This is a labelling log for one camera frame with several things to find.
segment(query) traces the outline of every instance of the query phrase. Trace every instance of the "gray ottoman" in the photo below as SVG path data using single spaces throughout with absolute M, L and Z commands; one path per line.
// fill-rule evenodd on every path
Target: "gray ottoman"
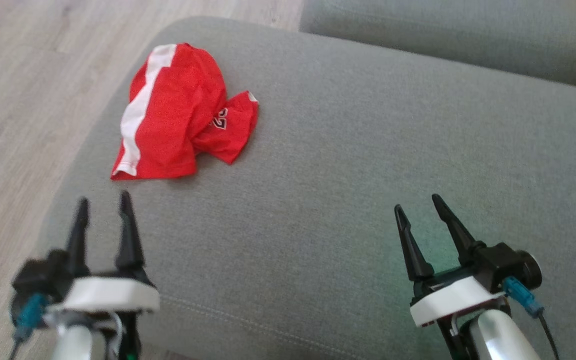
M 299 29 L 576 85 L 576 0 L 305 0 Z
M 230 94 L 258 98 L 258 126 L 228 166 L 199 157 L 174 180 L 111 182 L 128 86 L 156 45 L 210 52 Z M 161 312 L 144 340 L 201 360 L 446 359 L 415 328 L 393 207 L 427 258 L 457 264 L 430 195 L 478 239 L 538 258 L 537 295 L 563 359 L 576 358 L 576 88 L 390 48 L 217 18 L 163 30 L 91 130 L 45 221 L 66 242 L 91 201 L 88 261 L 112 266 L 130 191 Z M 547 359 L 540 326 L 515 317 Z

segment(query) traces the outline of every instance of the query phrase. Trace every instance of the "red garment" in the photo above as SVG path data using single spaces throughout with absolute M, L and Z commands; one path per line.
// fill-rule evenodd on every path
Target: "red garment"
M 226 101 L 213 57 L 187 43 L 157 46 L 130 84 L 112 180 L 178 178 L 197 171 L 195 154 L 232 164 L 257 123 L 247 91 Z

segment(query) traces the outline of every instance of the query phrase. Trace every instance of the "gray upholstery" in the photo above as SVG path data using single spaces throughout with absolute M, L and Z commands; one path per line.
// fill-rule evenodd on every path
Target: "gray upholstery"
M 111 182 L 128 86 L 156 45 L 210 52 L 229 94 L 260 103 L 228 166 L 199 157 L 174 180 Z M 342 39 L 190 18 L 147 47 L 66 174 L 41 246 L 91 201 L 91 267 L 112 265 L 120 189 L 133 196 L 162 310 L 147 342 L 201 360 L 446 359 L 415 328 L 393 207 L 438 271 L 457 254 L 430 195 L 474 236 L 539 260 L 537 291 L 563 359 L 576 358 L 576 87 Z M 537 323 L 515 308 L 537 351 Z
M 576 0 L 305 0 L 300 30 L 576 85 Z

